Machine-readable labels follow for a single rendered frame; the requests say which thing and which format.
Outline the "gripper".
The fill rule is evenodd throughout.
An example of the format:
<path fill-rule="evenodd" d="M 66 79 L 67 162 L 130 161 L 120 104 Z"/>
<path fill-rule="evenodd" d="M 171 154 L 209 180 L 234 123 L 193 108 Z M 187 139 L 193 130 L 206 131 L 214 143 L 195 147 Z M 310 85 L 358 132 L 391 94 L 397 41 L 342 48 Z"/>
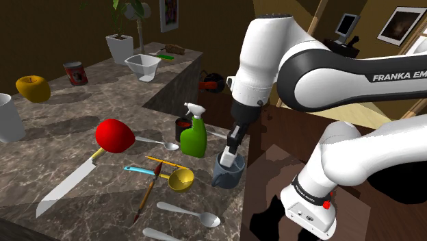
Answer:
<path fill-rule="evenodd" d="M 254 123 L 260 116 L 261 106 L 244 105 L 233 100 L 231 105 L 231 116 L 234 119 L 233 127 L 227 135 L 227 145 L 222 152 L 220 164 L 230 168 L 237 157 L 237 149 L 241 145 L 250 124 Z"/>

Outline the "grey mug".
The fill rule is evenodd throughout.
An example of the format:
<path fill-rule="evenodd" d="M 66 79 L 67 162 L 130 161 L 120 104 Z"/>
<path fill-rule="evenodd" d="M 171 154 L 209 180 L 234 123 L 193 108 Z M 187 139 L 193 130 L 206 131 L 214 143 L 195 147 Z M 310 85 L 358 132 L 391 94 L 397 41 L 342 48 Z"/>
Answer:
<path fill-rule="evenodd" d="M 240 178 L 246 167 L 245 159 L 242 155 L 238 154 L 231 167 L 226 167 L 220 164 L 221 157 L 222 151 L 216 158 L 211 185 L 224 189 L 234 188 L 240 182 Z"/>

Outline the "green spray bottle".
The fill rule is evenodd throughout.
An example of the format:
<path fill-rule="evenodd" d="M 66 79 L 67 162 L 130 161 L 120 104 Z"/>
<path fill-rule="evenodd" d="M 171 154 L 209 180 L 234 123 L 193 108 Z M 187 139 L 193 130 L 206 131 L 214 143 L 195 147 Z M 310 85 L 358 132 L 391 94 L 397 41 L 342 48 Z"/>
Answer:
<path fill-rule="evenodd" d="M 187 114 L 193 114 L 192 126 L 181 132 L 181 152 L 192 157 L 202 158 L 207 148 L 207 132 L 202 114 L 206 111 L 203 106 L 184 103 Z"/>

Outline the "black cup with red filling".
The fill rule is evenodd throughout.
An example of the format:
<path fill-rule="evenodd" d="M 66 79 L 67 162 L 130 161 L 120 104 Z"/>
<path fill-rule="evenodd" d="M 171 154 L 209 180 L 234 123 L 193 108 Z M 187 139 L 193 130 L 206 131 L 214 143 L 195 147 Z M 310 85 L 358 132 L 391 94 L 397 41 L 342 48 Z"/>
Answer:
<path fill-rule="evenodd" d="M 181 133 L 192 126 L 192 121 L 187 118 L 180 117 L 175 121 L 175 140 L 180 142 Z"/>

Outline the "red and black appliance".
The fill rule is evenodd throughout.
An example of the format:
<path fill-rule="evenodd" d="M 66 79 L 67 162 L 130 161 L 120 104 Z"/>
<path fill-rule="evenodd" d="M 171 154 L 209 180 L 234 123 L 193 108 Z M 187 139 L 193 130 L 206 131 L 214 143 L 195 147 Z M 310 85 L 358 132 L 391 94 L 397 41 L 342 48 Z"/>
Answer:
<path fill-rule="evenodd" d="M 220 93 L 225 88 L 224 77 L 218 73 L 208 73 L 202 70 L 199 75 L 198 89 L 211 93 Z"/>

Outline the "silver spoon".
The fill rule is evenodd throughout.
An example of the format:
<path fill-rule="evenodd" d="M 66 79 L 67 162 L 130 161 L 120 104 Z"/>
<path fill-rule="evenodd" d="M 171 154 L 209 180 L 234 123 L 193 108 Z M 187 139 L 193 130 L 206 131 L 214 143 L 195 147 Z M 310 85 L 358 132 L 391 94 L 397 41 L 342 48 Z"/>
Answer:
<path fill-rule="evenodd" d="M 157 207 L 162 210 L 196 216 L 199 218 L 200 222 L 205 227 L 213 228 L 213 227 L 217 227 L 221 223 L 221 220 L 215 214 L 212 214 L 209 212 L 203 212 L 199 214 L 199 213 L 191 212 L 165 202 L 158 202 Z"/>
<path fill-rule="evenodd" d="M 164 148 L 169 151 L 176 151 L 179 149 L 179 145 L 171 142 L 161 142 L 161 141 L 151 140 L 148 138 L 143 138 L 141 136 L 136 136 L 135 139 L 142 142 L 152 142 L 152 143 L 162 144 Z"/>
<path fill-rule="evenodd" d="M 146 237 L 161 240 L 161 241 L 181 241 L 180 239 L 174 238 L 172 236 L 169 236 L 168 234 L 165 234 L 163 232 L 160 232 L 151 228 L 143 229 L 143 234 Z"/>

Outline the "yellow pencil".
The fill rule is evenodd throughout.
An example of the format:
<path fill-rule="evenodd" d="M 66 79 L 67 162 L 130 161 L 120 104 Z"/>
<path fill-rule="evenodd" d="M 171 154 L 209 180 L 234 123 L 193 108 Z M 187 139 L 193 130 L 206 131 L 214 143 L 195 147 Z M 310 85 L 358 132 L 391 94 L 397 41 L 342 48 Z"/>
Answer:
<path fill-rule="evenodd" d="M 179 165 L 179 164 L 175 164 L 175 163 L 172 163 L 172 162 L 168 162 L 168 161 L 166 161 L 166 160 L 161 160 L 161 159 L 158 159 L 158 158 L 155 158 L 155 157 L 151 157 L 151 156 L 145 156 L 146 158 L 148 158 L 148 159 L 150 159 L 150 160 L 154 160 L 154 161 L 156 161 L 156 162 L 161 162 L 161 163 L 165 163 L 165 164 L 167 164 L 167 165 L 170 165 L 170 166 L 174 166 L 174 167 L 176 167 L 176 168 L 184 168 L 184 169 L 188 169 L 187 167 L 185 167 L 185 166 L 182 166 L 182 165 Z"/>

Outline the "white measuring jug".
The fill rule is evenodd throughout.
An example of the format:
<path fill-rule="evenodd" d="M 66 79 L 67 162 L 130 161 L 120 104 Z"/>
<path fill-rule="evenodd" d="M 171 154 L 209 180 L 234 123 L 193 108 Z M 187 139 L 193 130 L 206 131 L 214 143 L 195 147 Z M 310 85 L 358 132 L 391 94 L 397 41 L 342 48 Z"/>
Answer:
<path fill-rule="evenodd" d="M 125 60 L 125 64 L 132 70 L 135 76 L 144 82 L 150 82 L 155 78 L 160 58 L 151 55 L 137 54 Z"/>

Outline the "red egg-shaped ball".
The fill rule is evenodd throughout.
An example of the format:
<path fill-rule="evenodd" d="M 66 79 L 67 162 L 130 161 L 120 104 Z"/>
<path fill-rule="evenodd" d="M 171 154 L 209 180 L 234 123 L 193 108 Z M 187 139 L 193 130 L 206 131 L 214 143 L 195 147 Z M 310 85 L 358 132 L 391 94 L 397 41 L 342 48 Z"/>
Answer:
<path fill-rule="evenodd" d="M 128 126 L 116 119 L 101 122 L 95 138 L 100 147 L 110 153 L 122 153 L 135 142 L 135 135 Z"/>

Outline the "dark desk with monitor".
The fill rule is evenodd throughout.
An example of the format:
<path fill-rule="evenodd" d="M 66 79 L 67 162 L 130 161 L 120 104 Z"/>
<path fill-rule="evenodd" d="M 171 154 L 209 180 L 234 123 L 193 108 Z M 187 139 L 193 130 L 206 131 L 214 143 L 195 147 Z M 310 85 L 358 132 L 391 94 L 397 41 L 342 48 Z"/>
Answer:
<path fill-rule="evenodd" d="M 349 42 L 346 42 L 346 40 L 351 35 L 359 19 L 359 15 L 343 14 L 335 30 L 339 38 L 337 40 L 324 39 L 323 44 L 334 53 L 347 58 L 355 58 L 359 54 L 359 50 L 354 48 L 353 45 L 359 41 L 359 37 L 354 36 Z"/>

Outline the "green plant in white pot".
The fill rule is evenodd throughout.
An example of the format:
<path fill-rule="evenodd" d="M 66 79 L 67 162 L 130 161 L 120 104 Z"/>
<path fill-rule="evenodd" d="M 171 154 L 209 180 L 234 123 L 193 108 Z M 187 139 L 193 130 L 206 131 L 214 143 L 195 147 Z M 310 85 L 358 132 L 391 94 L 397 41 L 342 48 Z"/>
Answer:
<path fill-rule="evenodd" d="M 134 48 L 133 38 L 125 35 L 125 29 L 131 19 L 143 19 L 145 11 L 140 0 L 110 1 L 113 34 L 105 39 L 114 62 L 126 66 L 125 60 L 134 55 Z"/>

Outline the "red can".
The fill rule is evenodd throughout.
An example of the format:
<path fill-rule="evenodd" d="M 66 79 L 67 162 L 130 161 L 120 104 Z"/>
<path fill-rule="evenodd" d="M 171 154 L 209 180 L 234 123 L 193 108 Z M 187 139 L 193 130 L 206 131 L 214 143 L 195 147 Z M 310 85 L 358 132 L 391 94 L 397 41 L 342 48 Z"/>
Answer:
<path fill-rule="evenodd" d="M 88 78 L 81 62 L 66 62 L 63 64 L 63 67 L 72 85 L 83 86 L 88 83 Z"/>

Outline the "white cup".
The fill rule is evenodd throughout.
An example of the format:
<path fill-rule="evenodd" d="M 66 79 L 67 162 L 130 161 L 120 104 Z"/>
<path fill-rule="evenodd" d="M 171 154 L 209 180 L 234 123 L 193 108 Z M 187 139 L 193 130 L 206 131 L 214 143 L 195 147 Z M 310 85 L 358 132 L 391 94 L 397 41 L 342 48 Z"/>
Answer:
<path fill-rule="evenodd" d="M 25 137 L 25 128 L 12 97 L 0 93 L 0 142 L 16 142 Z"/>

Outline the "wall picture with white frame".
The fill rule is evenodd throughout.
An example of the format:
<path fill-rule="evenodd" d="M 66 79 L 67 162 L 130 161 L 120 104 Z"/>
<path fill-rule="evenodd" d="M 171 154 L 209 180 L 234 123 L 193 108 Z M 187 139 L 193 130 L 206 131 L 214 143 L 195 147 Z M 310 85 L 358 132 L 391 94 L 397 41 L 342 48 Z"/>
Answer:
<path fill-rule="evenodd" d="M 160 31 L 166 33 L 179 27 L 179 0 L 159 0 Z"/>

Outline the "large white-framed wall picture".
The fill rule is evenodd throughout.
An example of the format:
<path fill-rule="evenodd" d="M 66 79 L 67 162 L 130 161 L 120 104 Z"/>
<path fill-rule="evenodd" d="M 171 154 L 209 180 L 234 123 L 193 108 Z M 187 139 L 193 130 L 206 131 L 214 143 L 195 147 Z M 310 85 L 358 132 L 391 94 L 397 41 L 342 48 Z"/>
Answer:
<path fill-rule="evenodd" d="M 426 11 L 427 8 L 398 6 L 380 31 L 377 39 L 400 46 Z"/>

